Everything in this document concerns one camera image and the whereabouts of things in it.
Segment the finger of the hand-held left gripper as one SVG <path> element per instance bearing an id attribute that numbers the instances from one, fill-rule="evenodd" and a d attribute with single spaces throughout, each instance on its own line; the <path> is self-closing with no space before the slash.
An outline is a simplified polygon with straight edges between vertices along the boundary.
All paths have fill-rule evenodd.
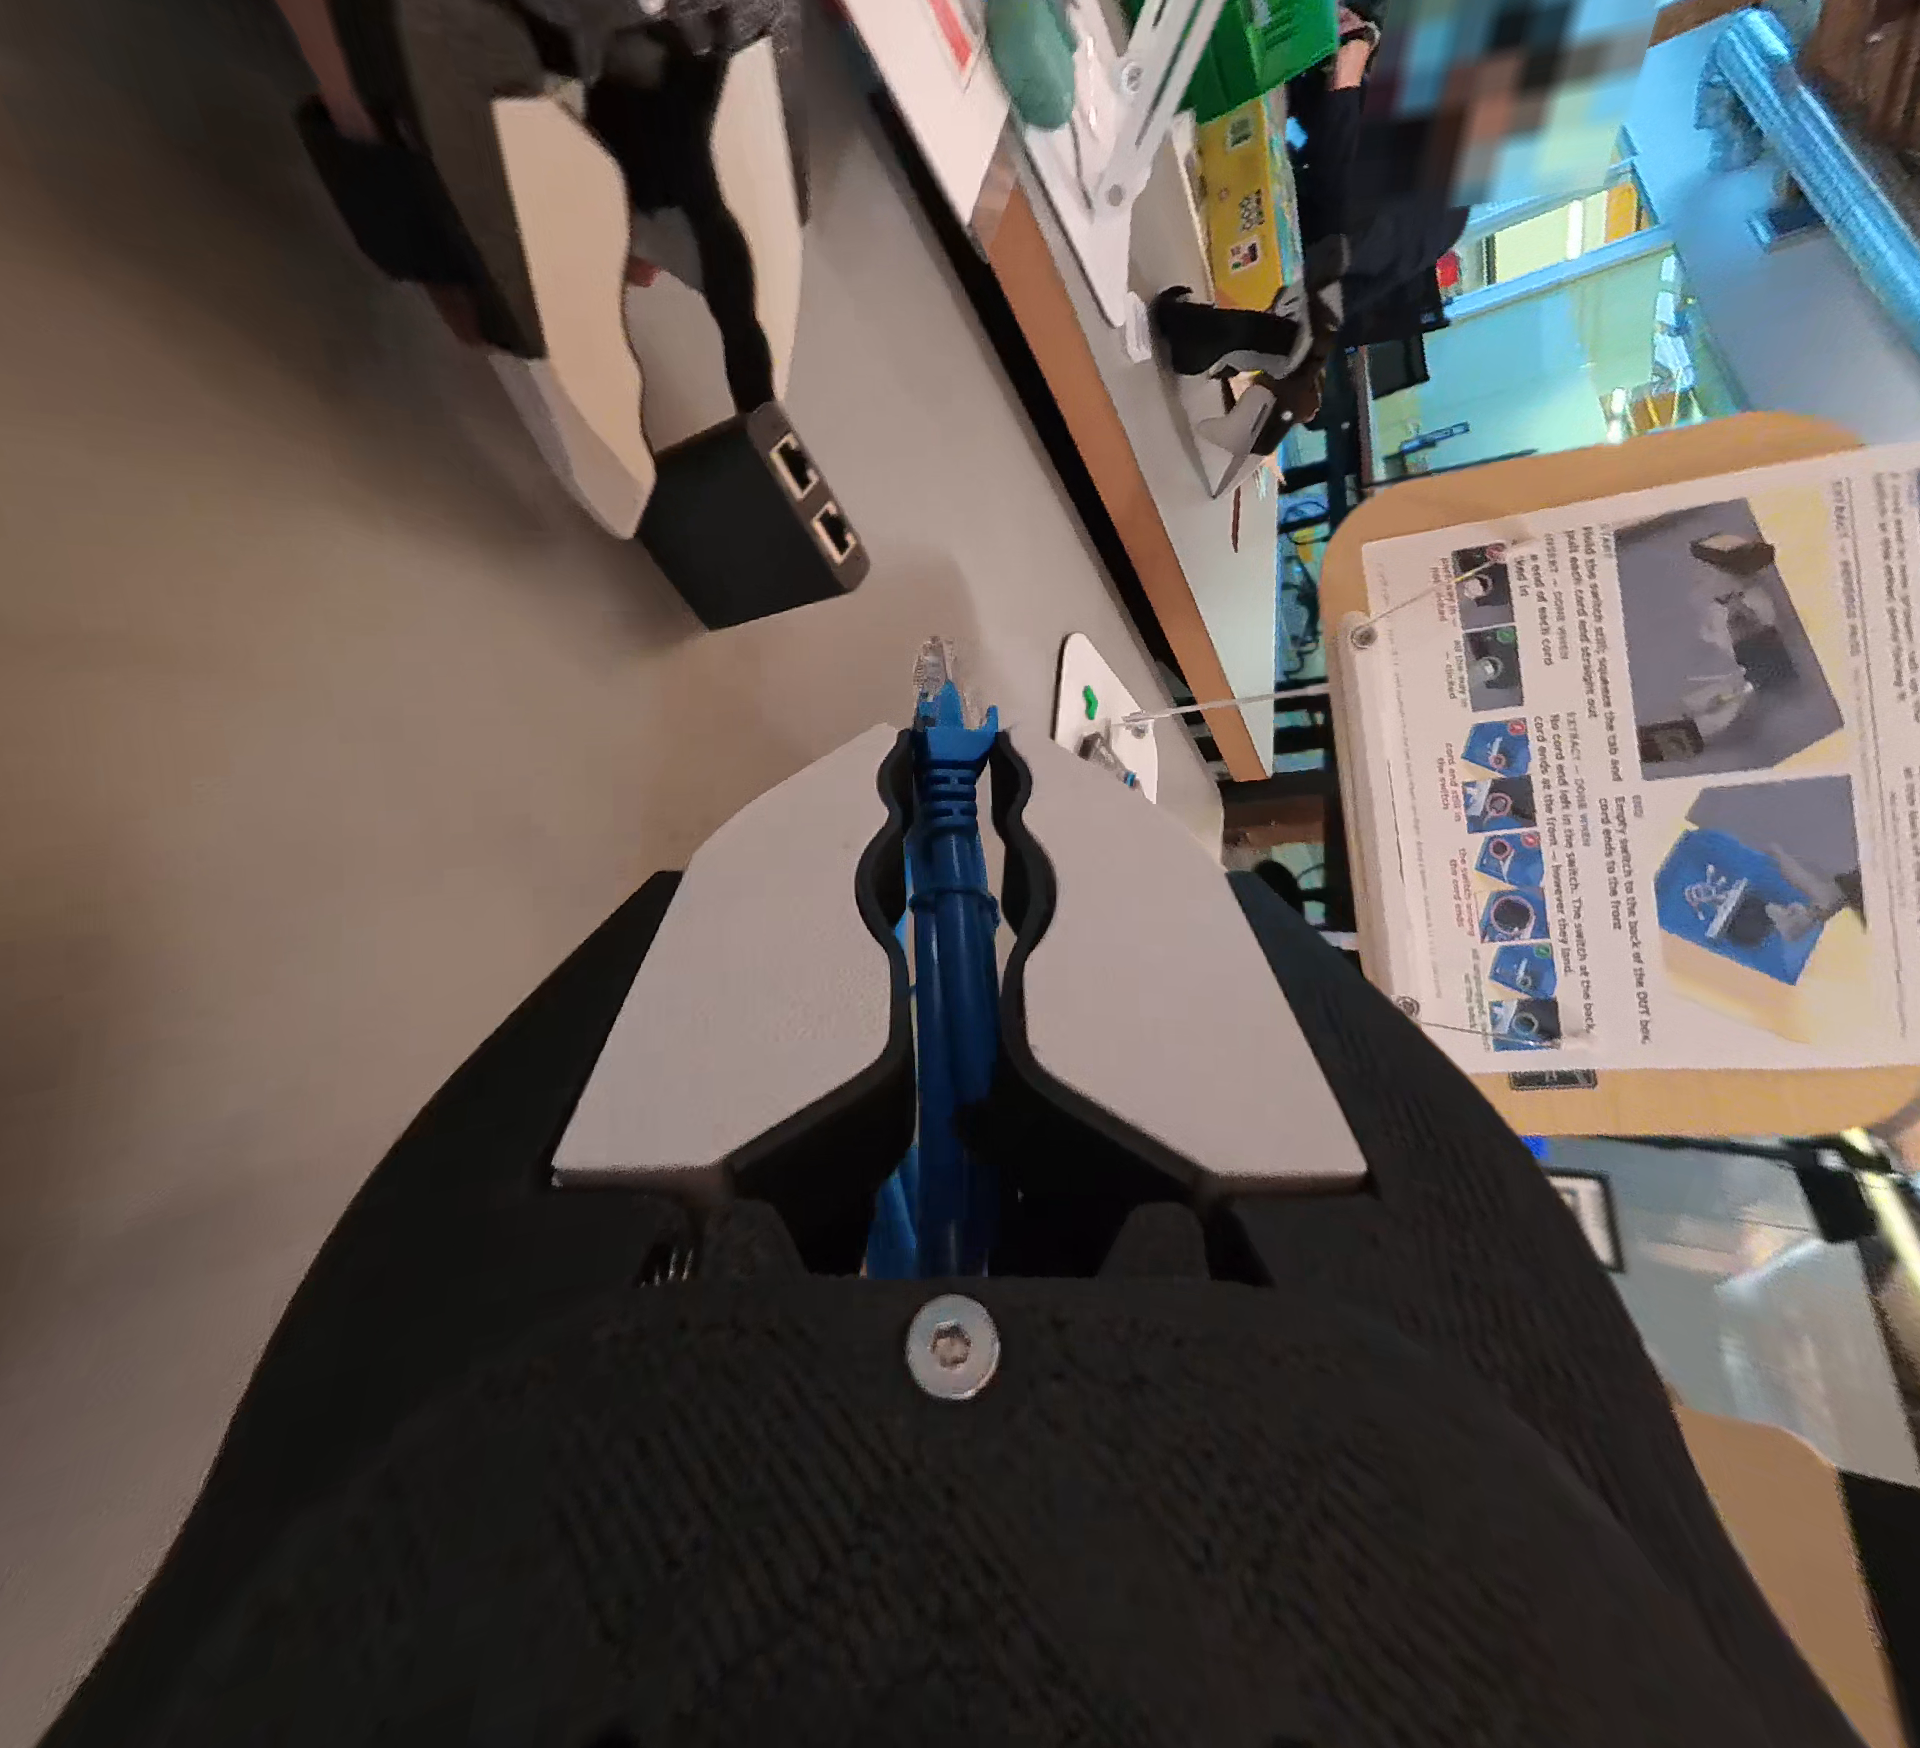
<path id="1" fill-rule="evenodd" d="M 751 414 L 791 369 L 806 200 L 778 42 L 724 40 L 670 22 L 615 32 L 589 130 L 624 179 L 636 254 L 703 297 L 734 409 Z"/>
<path id="2" fill-rule="evenodd" d="M 542 462 L 615 541 L 656 487 L 628 335 L 633 217 L 615 159 L 551 94 L 499 97 L 491 121 L 540 324 L 540 351 L 493 356 Z"/>

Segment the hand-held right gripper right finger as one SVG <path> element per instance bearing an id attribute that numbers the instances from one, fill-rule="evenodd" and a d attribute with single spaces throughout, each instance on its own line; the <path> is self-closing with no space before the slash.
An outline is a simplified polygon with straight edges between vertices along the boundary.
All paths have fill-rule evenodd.
<path id="1" fill-rule="evenodd" d="M 1232 877 L 1136 788 L 996 737 L 996 1069 L 959 1113 L 996 1275 L 1090 1275 L 1136 1207 L 1347 1194 L 1368 1167 Z"/>

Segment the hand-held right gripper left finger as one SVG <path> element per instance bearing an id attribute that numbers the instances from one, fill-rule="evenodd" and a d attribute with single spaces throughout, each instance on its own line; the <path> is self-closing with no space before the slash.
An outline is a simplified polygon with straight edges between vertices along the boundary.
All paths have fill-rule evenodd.
<path id="1" fill-rule="evenodd" d="M 907 791 L 906 734 L 870 726 L 695 852 L 560 1136 L 558 1186 L 703 1215 L 763 1202 L 810 1272 L 858 1272 L 915 1133 Z"/>

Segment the black network switch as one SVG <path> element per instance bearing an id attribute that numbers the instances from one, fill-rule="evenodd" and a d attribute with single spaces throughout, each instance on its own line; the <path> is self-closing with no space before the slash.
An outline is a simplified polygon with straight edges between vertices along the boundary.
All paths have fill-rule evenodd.
<path id="1" fill-rule="evenodd" d="M 864 538 L 776 398 L 663 447 L 636 538 L 707 631 L 851 593 Z"/>

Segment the grey desk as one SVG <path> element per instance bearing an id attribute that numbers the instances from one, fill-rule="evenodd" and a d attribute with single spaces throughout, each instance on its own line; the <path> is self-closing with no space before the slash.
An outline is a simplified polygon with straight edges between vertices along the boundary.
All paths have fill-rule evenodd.
<path id="1" fill-rule="evenodd" d="M 263 0 L 3 0 L 3 1738 L 167 1553 L 307 1264 L 468 1055 L 953 637 L 1158 660 L 863 59 L 806 8 L 796 423 L 851 598 L 703 632 L 379 278 Z"/>

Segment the dark green round object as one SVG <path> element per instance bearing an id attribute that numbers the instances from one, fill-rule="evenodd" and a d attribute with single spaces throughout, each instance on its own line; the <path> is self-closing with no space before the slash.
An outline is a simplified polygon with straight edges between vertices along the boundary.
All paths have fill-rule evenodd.
<path id="1" fill-rule="evenodd" d="M 986 50 L 1024 128 L 1069 128 L 1076 36 L 1061 0 L 984 0 Z"/>

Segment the wood-edged grey table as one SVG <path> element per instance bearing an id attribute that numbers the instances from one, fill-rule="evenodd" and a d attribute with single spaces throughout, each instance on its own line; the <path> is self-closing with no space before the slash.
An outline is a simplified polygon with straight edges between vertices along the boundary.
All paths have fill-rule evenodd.
<path id="1" fill-rule="evenodd" d="M 932 217 L 997 363 L 1054 453 L 1069 491 L 1139 635 L 1192 699 L 1277 687 L 1277 496 L 1254 485 L 1212 500 L 1212 450 L 1164 365 L 1136 366 L 1108 325 L 1008 128 L 1018 181 L 990 254 L 949 211 L 899 117 L 878 94 L 886 136 Z M 1145 299 L 1196 259 L 1196 227 L 1171 136 L 1133 205 L 1130 289 Z"/>

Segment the idle hand-held gripper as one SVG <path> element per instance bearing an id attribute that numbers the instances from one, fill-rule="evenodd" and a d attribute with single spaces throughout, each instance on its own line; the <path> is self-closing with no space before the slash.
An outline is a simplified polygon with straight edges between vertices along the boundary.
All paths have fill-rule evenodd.
<path id="1" fill-rule="evenodd" d="M 1226 456 L 1209 483 L 1212 500 L 1235 492 L 1322 411 L 1345 319 L 1347 264 L 1350 243 L 1331 234 L 1306 246 L 1303 274 L 1266 311 L 1202 305 L 1183 288 L 1155 297 L 1148 318 L 1178 375 L 1252 379 L 1232 407 L 1194 426 L 1202 441 Z"/>

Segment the printed instruction sheet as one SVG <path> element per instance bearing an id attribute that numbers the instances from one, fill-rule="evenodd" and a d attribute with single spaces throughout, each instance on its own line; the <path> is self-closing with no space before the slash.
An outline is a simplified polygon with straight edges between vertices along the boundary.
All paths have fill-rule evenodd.
<path id="1" fill-rule="evenodd" d="M 1368 542 L 1384 986 L 1480 1072 L 1916 1063 L 1916 445 Z"/>

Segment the yellow printed box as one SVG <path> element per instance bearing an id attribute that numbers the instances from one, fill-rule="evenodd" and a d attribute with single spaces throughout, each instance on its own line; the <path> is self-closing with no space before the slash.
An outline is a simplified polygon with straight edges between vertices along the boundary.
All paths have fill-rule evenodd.
<path id="1" fill-rule="evenodd" d="M 1194 175 L 1214 303 L 1271 311 L 1303 265 L 1283 90 L 1200 121 Z"/>

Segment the wooden instruction board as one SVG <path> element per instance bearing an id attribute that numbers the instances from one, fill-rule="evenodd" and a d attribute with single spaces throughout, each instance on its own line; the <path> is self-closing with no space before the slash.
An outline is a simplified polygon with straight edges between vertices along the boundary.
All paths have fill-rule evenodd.
<path id="1" fill-rule="evenodd" d="M 1385 763 L 1364 724 L 1357 696 L 1359 652 L 1352 635 L 1377 608 L 1368 605 L 1363 553 L 1380 541 L 1480 530 L 1513 515 L 1578 502 L 1620 502 L 1740 470 L 1831 459 L 1862 440 L 1820 415 L 1743 411 L 1620 443 L 1594 443 L 1545 456 L 1482 462 L 1406 479 L 1374 492 L 1331 531 L 1320 598 L 1328 632 L 1331 749 L 1339 754 L 1345 861 L 1350 871 L 1357 970 L 1396 1004 L 1390 970 L 1387 883 L 1399 875 L 1396 824 L 1387 813 Z M 1916 1097 L 1916 1065 L 1801 1069 L 1620 1069 L 1591 1055 L 1561 1055 L 1552 1068 L 1595 1069 L 1589 1089 L 1518 1089 L 1475 1074 L 1474 1085 L 1522 1136 L 1821 1136 L 1871 1128 Z"/>

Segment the silver ventilation duct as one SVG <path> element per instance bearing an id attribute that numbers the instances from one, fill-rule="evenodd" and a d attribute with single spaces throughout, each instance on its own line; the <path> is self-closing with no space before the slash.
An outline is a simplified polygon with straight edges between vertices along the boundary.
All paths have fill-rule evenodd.
<path id="1" fill-rule="evenodd" d="M 1718 169 L 1772 159 L 1884 316 L 1918 343 L 1916 181 L 1801 77 L 1769 10 L 1740 10 L 1715 33 L 1694 128 L 1710 135 Z"/>

